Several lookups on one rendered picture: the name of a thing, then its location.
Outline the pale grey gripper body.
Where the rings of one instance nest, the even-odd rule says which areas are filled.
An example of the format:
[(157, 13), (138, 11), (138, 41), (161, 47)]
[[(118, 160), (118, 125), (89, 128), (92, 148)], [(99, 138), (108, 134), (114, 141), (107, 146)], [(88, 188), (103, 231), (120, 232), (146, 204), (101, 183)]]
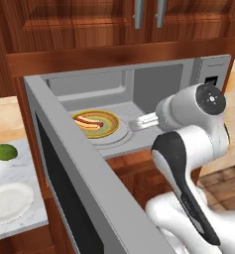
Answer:
[(129, 126), (130, 130), (133, 132), (139, 131), (139, 130), (143, 129), (148, 124), (148, 119), (149, 119), (148, 115), (140, 116), (136, 119), (130, 120), (128, 122), (128, 126)]

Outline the white microwave turntable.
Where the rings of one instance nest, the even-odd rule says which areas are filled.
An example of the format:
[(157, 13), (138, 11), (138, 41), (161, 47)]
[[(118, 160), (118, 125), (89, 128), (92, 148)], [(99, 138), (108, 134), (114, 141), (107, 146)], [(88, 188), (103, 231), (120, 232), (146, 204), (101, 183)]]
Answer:
[(129, 129), (126, 123), (123, 120), (119, 120), (119, 127), (114, 133), (99, 139), (91, 139), (91, 143), (96, 146), (115, 145), (122, 141), (128, 135), (128, 132)]

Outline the grey microwave oven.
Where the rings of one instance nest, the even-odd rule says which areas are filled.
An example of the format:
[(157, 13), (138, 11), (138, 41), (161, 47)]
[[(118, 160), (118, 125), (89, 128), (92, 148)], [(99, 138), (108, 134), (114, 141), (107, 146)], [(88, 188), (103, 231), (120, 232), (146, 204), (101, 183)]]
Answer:
[(128, 135), (115, 145), (94, 147), (104, 158), (149, 149), (162, 130), (133, 132), (130, 120), (153, 113), (158, 104), (192, 85), (207, 83), (222, 93), (229, 55), (44, 74), (42, 79), (68, 114), (105, 110), (123, 120)]

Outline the hot dog in bun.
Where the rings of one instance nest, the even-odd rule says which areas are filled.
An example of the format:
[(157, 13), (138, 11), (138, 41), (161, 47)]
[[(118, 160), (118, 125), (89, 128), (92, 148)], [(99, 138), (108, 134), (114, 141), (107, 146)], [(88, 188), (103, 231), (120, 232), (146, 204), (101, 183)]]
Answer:
[(82, 116), (75, 116), (73, 120), (81, 129), (85, 130), (97, 131), (103, 126), (101, 121), (91, 120)]

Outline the grey microwave door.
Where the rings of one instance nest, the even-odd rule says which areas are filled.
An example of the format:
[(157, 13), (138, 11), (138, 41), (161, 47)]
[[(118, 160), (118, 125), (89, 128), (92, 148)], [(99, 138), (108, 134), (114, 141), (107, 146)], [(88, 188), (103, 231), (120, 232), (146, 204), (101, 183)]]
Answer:
[(176, 254), (38, 75), (24, 78), (44, 172), (77, 254)]

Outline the green and yellow plate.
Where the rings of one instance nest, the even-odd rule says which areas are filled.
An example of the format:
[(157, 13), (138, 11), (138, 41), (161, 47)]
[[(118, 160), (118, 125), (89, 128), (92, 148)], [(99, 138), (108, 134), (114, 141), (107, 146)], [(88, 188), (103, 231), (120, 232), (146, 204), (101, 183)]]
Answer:
[(79, 129), (83, 132), (83, 134), (89, 139), (99, 139), (102, 137), (106, 137), (114, 133), (119, 127), (118, 117), (109, 111), (85, 110), (72, 114), (71, 118), (73, 119), (75, 116), (82, 116), (84, 118), (101, 121), (103, 123), (103, 126), (97, 131), (81, 129), (76, 124), (79, 127)]

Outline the brown wooden cabinet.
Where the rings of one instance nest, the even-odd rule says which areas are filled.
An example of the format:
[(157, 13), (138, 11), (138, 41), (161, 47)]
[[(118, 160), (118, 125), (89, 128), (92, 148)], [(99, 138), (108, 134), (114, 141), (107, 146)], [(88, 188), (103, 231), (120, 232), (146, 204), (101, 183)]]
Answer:
[(149, 150), (106, 159), (106, 163), (142, 208), (152, 197), (173, 190)]

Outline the narrow brown wooden cupboard door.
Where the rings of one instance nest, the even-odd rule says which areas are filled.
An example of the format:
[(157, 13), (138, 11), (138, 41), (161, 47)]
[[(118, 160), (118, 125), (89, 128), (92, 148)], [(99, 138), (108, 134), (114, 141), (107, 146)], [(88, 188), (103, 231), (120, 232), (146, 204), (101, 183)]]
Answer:
[(235, 37), (235, 0), (167, 0), (161, 28), (157, 13), (158, 0), (148, 0), (148, 43)]

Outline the wide brown wooden cupboard door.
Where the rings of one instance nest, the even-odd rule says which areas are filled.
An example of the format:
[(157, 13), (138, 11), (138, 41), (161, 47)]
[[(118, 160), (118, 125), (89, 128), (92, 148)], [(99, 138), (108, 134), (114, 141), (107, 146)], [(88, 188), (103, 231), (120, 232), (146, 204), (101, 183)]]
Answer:
[(135, 0), (0, 0), (0, 33), (8, 54), (140, 44)]

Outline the green lime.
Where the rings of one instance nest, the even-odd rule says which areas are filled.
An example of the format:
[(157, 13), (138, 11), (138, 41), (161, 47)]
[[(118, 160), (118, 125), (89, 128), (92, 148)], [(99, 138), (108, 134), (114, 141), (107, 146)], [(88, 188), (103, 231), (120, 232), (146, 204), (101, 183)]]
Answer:
[(13, 160), (18, 156), (17, 149), (10, 144), (0, 144), (0, 161)]

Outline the white plate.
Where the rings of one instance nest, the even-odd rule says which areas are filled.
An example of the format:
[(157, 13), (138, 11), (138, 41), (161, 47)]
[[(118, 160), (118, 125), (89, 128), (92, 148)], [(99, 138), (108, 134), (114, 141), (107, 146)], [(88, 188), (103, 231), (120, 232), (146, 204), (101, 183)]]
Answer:
[(22, 216), (34, 201), (33, 189), (24, 183), (10, 183), (0, 186), (0, 224)]

